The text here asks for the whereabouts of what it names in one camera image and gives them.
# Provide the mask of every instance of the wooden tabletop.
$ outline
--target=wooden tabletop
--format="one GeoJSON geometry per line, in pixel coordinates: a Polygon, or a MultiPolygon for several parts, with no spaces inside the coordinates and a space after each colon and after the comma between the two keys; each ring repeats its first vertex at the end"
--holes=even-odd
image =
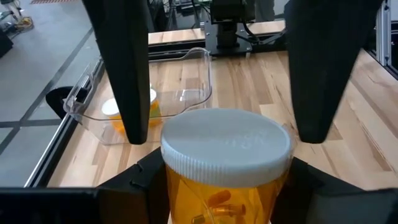
{"type": "MultiPolygon", "coordinates": [[[[250,28],[255,33],[277,32],[284,22],[250,28]]],[[[200,29],[149,34],[150,44],[188,39],[203,39],[203,34],[200,29]]],[[[297,137],[287,52],[218,58],[212,61],[212,72],[213,107],[240,108],[274,119],[293,134],[296,157],[362,189],[398,187],[398,82],[366,52],[359,54],[323,144],[303,143],[297,137]]],[[[165,77],[156,85],[167,82],[175,79],[165,77]]],[[[78,125],[49,186],[99,185],[158,146],[159,142],[104,146],[78,125]]]]}

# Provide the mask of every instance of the gray floor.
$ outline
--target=gray floor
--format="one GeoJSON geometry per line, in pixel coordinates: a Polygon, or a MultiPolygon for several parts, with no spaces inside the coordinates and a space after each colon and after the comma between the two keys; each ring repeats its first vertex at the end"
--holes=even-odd
{"type": "Polygon", "coordinates": [[[59,119],[38,98],[40,93],[46,86],[74,85],[87,64],[100,56],[81,1],[29,3],[21,0],[22,13],[32,17],[34,29],[16,36],[13,49],[0,58],[0,186],[23,186],[57,129],[19,129],[5,122],[21,121],[23,126],[27,119],[59,119]]]}

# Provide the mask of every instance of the wooden table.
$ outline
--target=wooden table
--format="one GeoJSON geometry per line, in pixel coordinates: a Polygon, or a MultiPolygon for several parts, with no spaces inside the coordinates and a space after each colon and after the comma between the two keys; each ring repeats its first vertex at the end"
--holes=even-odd
{"type": "MultiPolygon", "coordinates": [[[[253,24],[255,33],[277,32],[284,22],[253,24]]],[[[149,43],[203,39],[200,29],[149,34],[149,43]]],[[[362,189],[398,187],[398,82],[362,51],[323,144],[300,142],[290,103],[287,52],[212,61],[213,107],[268,116],[294,135],[295,156],[362,189]]],[[[96,186],[159,146],[104,146],[76,128],[50,187],[96,186]]]]}

